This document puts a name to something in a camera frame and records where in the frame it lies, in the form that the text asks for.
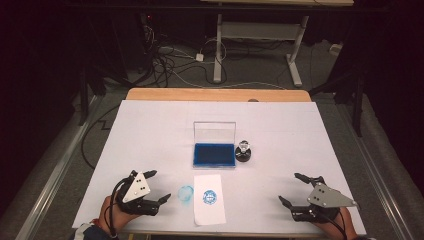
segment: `white paper sheet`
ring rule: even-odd
[[[194,221],[197,225],[227,222],[221,175],[194,176]]]

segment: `hand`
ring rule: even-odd
[[[100,210],[100,215],[99,215],[100,228],[103,229],[103,231],[105,231],[109,235],[111,235],[109,227],[108,227],[108,225],[110,226],[110,218],[109,218],[110,199],[111,199],[111,196],[108,196],[105,198],[105,200],[103,201],[102,208]],[[131,220],[136,219],[139,216],[141,215],[132,215],[132,214],[122,212],[119,206],[115,204],[112,210],[112,217],[113,217],[113,226],[115,228],[116,233],[119,233],[122,230],[122,228],[124,228]]]
[[[341,207],[340,213],[334,219],[341,228],[343,228],[343,222],[345,226],[345,232],[348,240],[355,239],[358,235],[353,227],[352,217],[347,208]],[[332,240],[343,240],[343,234],[337,229],[332,223],[312,223],[319,227],[326,235]]]

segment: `cable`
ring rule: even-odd
[[[194,57],[190,56],[188,53],[186,53],[186,52],[184,52],[184,51],[182,51],[182,50],[176,49],[176,48],[174,48],[174,47],[172,47],[172,48],[170,48],[170,47],[159,47],[159,49],[161,49],[161,48],[165,48],[165,49],[172,49],[172,51],[171,51],[170,53],[167,53],[167,54],[165,54],[165,55],[170,55],[170,54],[171,54],[171,53],[173,53],[174,51],[177,51],[177,52],[180,52],[180,53],[184,53],[184,55],[183,55],[183,56],[179,56],[179,55],[170,55],[170,56],[173,56],[173,57],[185,57],[185,58],[195,59]]]
[[[181,71],[179,71],[179,72],[175,72],[175,71],[174,71],[174,68],[179,68],[179,67],[182,67],[182,66],[185,66],[185,65],[189,65],[189,64],[193,64],[193,63],[197,63],[197,61],[195,61],[195,62],[190,62],[190,63],[184,64],[184,65],[181,65],[181,66],[177,66],[177,67],[175,67],[175,66],[173,66],[173,67],[169,67],[169,68],[166,68],[166,71],[167,71],[168,73],[170,73],[170,74],[178,75],[179,73],[185,72],[185,71],[187,71],[188,69],[192,69],[192,68],[201,68],[201,69],[203,69],[203,71],[204,71],[204,74],[205,74],[205,80],[206,80],[206,82],[208,82],[208,83],[210,83],[210,84],[212,84],[212,85],[221,85],[221,84],[223,84],[223,83],[225,83],[225,82],[226,82],[226,79],[227,79],[227,72],[226,72],[225,68],[224,68],[222,65],[221,65],[221,67],[222,67],[223,72],[224,72],[224,75],[225,75],[225,80],[224,80],[224,81],[221,81],[221,82],[219,82],[219,83],[215,83],[215,82],[211,82],[211,81],[209,81],[208,76],[207,76],[206,68],[204,68],[203,66],[191,66],[191,67],[185,68],[185,69],[183,69],[183,70],[181,70]]]
[[[151,67],[149,67],[149,69],[147,70],[147,72],[146,72],[143,76],[141,76],[141,77],[139,77],[137,80],[135,80],[135,81],[133,82],[133,84],[137,85],[137,84],[139,84],[139,83],[141,83],[141,82],[144,82],[144,81],[145,81],[145,80],[147,80],[150,76],[152,76],[152,73],[153,73],[153,67],[151,66]]]
[[[201,45],[199,45],[198,43],[191,42],[187,39],[182,39],[182,38],[179,38],[179,37],[176,37],[176,36],[171,36],[169,34],[160,34],[160,35],[165,37],[164,41],[167,41],[168,39],[172,39],[174,43],[183,43],[184,46],[190,47],[190,48],[192,48],[196,51],[198,51],[199,47],[201,47]]]
[[[166,68],[166,66],[168,64],[162,58],[159,58],[158,60],[161,62],[162,66],[163,66],[163,72],[161,73],[161,76],[163,74],[165,74],[165,86],[164,87],[166,88],[166,87],[168,87],[168,79],[169,79],[168,71],[167,71],[167,68]]]
[[[340,211],[340,217],[342,218],[342,222],[343,222],[343,231],[346,232],[346,224],[344,222],[344,217],[341,211]]]
[[[269,46],[262,47],[262,46],[260,46],[261,44],[269,44],[270,41],[263,42],[263,41],[258,41],[258,40],[253,40],[253,41],[249,41],[249,40],[250,39],[240,39],[240,41],[237,41],[237,40],[231,39],[231,38],[222,38],[221,42],[228,41],[228,43],[225,43],[226,51],[227,51],[227,54],[226,54],[227,58],[230,59],[230,60],[238,61],[238,60],[241,60],[241,59],[248,57],[250,55],[250,53],[262,52],[262,51],[265,51],[265,50],[275,50],[275,49],[279,48],[283,43],[287,42],[285,40],[281,40],[281,41],[272,40],[271,44]],[[231,47],[229,47],[229,45],[231,43],[242,45],[242,46],[245,47],[245,49],[231,48]],[[242,57],[232,58],[232,57],[229,57],[229,54],[228,54],[231,51],[246,51],[246,53]]]
[[[281,75],[283,75],[285,72],[287,72],[287,70],[289,70],[289,69],[290,69],[290,66],[291,66],[293,63],[294,63],[294,61],[293,61],[293,62],[291,62],[291,63],[289,63],[289,64],[288,64],[288,66],[287,66],[287,67],[286,67],[286,68],[285,68],[285,69],[284,69],[284,70],[283,70],[280,74],[278,74],[278,75],[277,75],[277,77],[276,77],[276,78],[277,78],[277,83],[278,83],[278,84],[280,84],[280,81],[278,80],[278,77],[279,77],[279,76],[281,76]]]
[[[269,83],[263,83],[263,82],[248,82],[248,83],[240,83],[240,84],[234,84],[234,85],[227,85],[227,86],[219,86],[219,87],[205,87],[205,86],[201,86],[201,85],[196,85],[190,82],[187,82],[186,80],[184,80],[180,75],[178,75],[178,73],[172,71],[173,74],[175,76],[177,76],[181,81],[183,81],[185,84],[193,86],[193,87],[197,87],[197,88],[204,88],[204,89],[219,89],[219,88],[231,88],[231,87],[237,87],[237,86],[243,86],[243,85],[254,85],[254,84],[258,84],[258,85],[267,85],[267,86],[272,86],[275,88],[279,88],[279,89],[284,89],[287,90],[286,88],[277,86],[277,85],[273,85],[273,84],[269,84]]]
[[[81,155],[82,158],[84,159],[84,162],[91,168],[91,169],[95,169],[95,167],[88,161],[87,157],[85,156],[84,153],[84,142],[85,142],[85,138],[87,137],[88,133],[90,133],[91,129],[96,125],[96,123],[98,122],[102,122],[100,121],[103,117],[105,117],[107,114],[109,114],[110,112],[112,112],[114,109],[118,108],[120,106],[120,104],[118,104],[117,106],[114,106],[113,108],[109,109],[106,113],[104,113],[100,118],[98,118],[89,128],[88,130],[85,132],[84,136],[81,139]]]
[[[155,32],[153,31],[153,29],[151,27],[149,27],[149,26],[145,26],[145,27],[149,30],[149,33],[148,33],[148,36],[147,36],[147,42],[151,42],[150,47],[147,49],[147,51],[149,51],[149,50],[152,49],[153,43],[155,42]]]
[[[203,45],[203,47],[200,49],[199,53],[202,54],[203,48],[206,47],[206,44],[215,41],[218,42],[218,40],[216,38],[211,38],[208,41],[205,42],[205,44]],[[221,46],[224,48],[224,57],[221,58],[221,61],[225,59],[225,57],[227,56],[227,48],[225,47],[224,43],[222,41],[219,41],[219,43],[221,44]]]
[[[312,81],[312,52],[314,51],[315,44],[311,47],[311,54],[309,56],[309,80],[311,81],[311,88],[314,88],[314,82]]]
[[[125,183],[125,181],[128,180],[128,178],[124,178],[121,181],[118,182],[118,184],[116,184],[116,186],[113,188],[112,194],[110,196],[110,203],[109,206],[105,209],[105,211],[103,212],[103,217],[105,219],[106,225],[109,228],[110,234],[111,234],[111,238],[113,239],[119,239],[118,238],[118,234],[116,233],[116,229],[113,226],[113,205],[115,205],[114,201],[115,201],[115,194],[116,194],[116,190]],[[106,212],[109,209],[109,224],[106,218]]]
[[[319,217],[324,218],[325,220],[327,220],[328,222],[330,222],[331,224],[333,224],[339,231],[340,233],[343,235],[343,240],[347,240],[347,236],[346,236],[346,232],[344,229],[342,229],[339,224],[337,224],[336,222],[334,222],[333,220],[331,220],[329,217],[327,217],[325,214],[322,214],[320,212],[315,212],[316,215],[318,215]]]
[[[324,6],[324,7],[330,7],[331,5],[328,4],[322,4],[321,2],[318,2],[317,0],[314,0],[314,2],[320,6]]]

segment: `blue logo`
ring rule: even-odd
[[[216,193],[212,190],[208,190],[203,194],[203,202],[212,205],[216,202]]]

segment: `blue ink pad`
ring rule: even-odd
[[[235,167],[234,144],[196,143],[194,167]]]

